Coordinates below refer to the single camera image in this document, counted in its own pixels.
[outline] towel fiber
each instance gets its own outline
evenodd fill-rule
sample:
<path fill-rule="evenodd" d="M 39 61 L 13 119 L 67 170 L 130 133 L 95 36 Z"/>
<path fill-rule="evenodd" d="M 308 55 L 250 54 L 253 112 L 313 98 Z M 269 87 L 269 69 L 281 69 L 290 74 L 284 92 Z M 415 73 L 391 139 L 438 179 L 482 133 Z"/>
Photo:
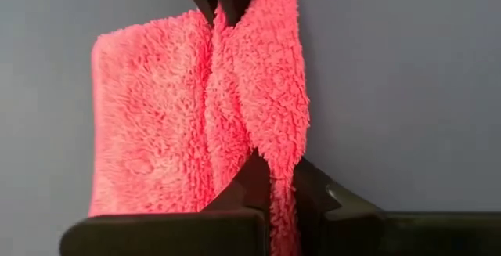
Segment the towel fiber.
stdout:
<path fill-rule="evenodd" d="M 216 10 L 99 37 L 89 215 L 200 211 L 253 148 L 272 183 L 272 254 L 296 255 L 294 166 L 308 98 L 297 0 L 253 0 L 235 27 Z"/>

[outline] gray wall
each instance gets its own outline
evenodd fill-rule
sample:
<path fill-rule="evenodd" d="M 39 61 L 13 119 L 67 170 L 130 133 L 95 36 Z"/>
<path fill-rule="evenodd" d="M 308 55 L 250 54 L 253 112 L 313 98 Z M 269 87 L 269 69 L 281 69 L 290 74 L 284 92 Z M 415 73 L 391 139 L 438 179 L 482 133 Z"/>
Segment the gray wall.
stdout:
<path fill-rule="evenodd" d="M 499 210 L 500 0 L 300 0 L 307 157 L 386 209 Z M 88 209 L 99 33 L 190 0 L 0 0 L 0 254 Z"/>

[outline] fluffy pink cloth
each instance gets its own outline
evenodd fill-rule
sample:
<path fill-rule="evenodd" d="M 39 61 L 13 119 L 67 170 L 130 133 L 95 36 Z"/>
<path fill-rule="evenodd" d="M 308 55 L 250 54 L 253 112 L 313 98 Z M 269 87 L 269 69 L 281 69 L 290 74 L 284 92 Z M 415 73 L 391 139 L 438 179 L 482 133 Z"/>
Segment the fluffy pink cloth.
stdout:
<path fill-rule="evenodd" d="M 92 56 L 96 162 L 89 215 L 199 211 L 255 147 L 272 177 L 272 254 L 297 254 L 292 175 L 308 98 L 297 0 L 253 0 L 99 37 Z"/>

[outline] microfiber towel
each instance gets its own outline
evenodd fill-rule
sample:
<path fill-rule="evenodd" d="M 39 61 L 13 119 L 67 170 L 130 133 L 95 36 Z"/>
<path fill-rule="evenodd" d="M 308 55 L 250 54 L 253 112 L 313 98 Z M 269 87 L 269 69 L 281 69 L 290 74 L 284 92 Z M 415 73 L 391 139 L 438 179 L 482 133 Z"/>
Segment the microfiber towel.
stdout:
<path fill-rule="evenodd" d="M 258 148 L 272 183 L 272 255 L 296 255 L 292 177 L 309 123 L 297 0 L 253 0 L 235 27 L 219 8 L 207 83 L 206 131 L 216 193 Z"/>
<path fill-rule="evenodd" d="M 271 170 L 272 255 L 296 255 L 291 188 L 308 98 L 297 0 L 253 0 L 235 27 L 199 11 L 101 36 L 92 52 L 89 215 L 200 211 L 253 148 Z"/>

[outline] pink towel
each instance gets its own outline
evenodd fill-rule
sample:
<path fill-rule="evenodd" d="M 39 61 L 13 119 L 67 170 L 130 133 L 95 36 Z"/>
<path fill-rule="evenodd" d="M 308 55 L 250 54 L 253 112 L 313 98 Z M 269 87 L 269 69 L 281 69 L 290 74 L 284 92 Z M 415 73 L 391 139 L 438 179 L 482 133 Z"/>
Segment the pink towel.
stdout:
<path fill-rule="evenodd" d="M 96 169 L 90 215 L 199 211 L 255 147 L 272 173 L 272 254 L 296 255 L 291 181 L 308 98 L 297 0 L 253 0 L 103 35 L 93 51 Z"/>

